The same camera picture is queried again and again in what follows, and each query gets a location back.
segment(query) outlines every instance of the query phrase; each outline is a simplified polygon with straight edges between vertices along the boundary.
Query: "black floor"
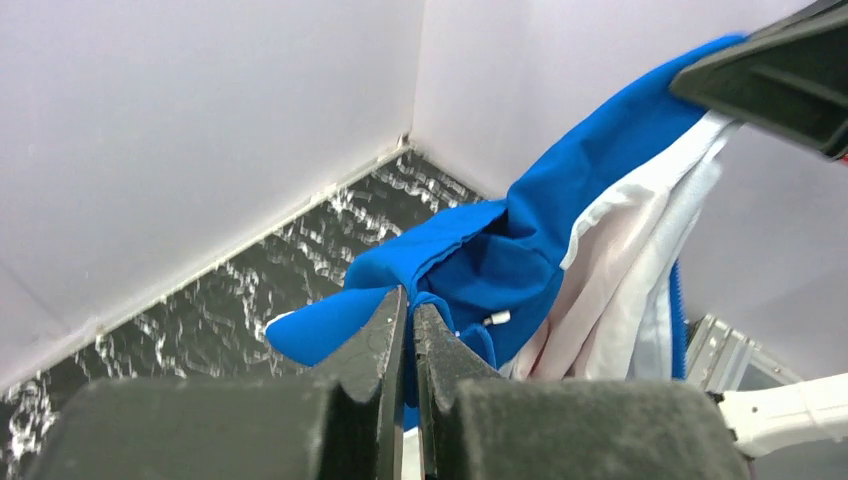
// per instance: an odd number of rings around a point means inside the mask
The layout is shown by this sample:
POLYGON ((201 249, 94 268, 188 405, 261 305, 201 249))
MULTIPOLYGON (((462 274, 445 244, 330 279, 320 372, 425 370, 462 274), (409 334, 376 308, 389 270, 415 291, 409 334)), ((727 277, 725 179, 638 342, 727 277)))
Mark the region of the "black floor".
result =
POLYGON ((435 212, 479 197, 405 154, 0 397, 0 478, 21 478, 62 405, 104 377, 280 375, 265 322, 341 289, 353 258, 435 212))

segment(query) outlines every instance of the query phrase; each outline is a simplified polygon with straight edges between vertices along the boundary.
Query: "white wall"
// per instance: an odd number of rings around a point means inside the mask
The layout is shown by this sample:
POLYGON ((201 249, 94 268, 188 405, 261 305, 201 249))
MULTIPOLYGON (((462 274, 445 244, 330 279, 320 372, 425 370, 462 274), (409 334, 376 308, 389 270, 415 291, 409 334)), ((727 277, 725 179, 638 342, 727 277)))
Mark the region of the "white wall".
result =
POLYGON ((410 126, 423 0, 0 11, 0 388, 410 126))
MULTIPOLYGON (((807 0, 428 0, 412 139, 500 195, 563 133, 652 67, 807 0)), ((746 129, 683 256, 695 311, 805 376, 848 371, 848 170, 746 129)))

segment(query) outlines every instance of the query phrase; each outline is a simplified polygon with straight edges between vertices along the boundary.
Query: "drawstring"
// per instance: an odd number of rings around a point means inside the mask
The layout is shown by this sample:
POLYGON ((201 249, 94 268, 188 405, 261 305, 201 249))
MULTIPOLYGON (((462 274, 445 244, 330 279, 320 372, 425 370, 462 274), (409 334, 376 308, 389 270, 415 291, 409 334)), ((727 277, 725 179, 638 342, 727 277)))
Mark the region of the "drawstring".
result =
POLYGON ((498 368, 495 358, 495 343, 492 341, 489 331, 483 325, 478 323, 469 325, 468 328, 459 332, 459 339, 492 368, 498 368))

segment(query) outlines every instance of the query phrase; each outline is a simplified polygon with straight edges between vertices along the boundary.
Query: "white cloth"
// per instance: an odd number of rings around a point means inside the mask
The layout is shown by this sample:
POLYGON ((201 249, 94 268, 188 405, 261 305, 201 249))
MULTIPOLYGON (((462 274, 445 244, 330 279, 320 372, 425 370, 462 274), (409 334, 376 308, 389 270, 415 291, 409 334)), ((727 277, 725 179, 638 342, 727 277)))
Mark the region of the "white cloth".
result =
POLYGON ((403 451, 400 478, 402 480, 421 480, 421 440, 418 437, 417 428, 403 432, 401 448, 403 451))
POLYGON ((712 160, 735 130, 730 118, 707 113, 578 217, 559 296, 502 373, 670 378, 669 270, 720 174, 712 160))

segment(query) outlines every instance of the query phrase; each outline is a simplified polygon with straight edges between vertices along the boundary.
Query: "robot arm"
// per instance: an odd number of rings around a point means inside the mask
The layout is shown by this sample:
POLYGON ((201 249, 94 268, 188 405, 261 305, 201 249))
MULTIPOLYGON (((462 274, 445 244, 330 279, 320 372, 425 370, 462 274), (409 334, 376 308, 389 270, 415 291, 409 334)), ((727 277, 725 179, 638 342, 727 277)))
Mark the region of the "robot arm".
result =
POLYGON ((774 450, 848 436, 848 373, 717 398, 736 446, 751 458, 774 450))

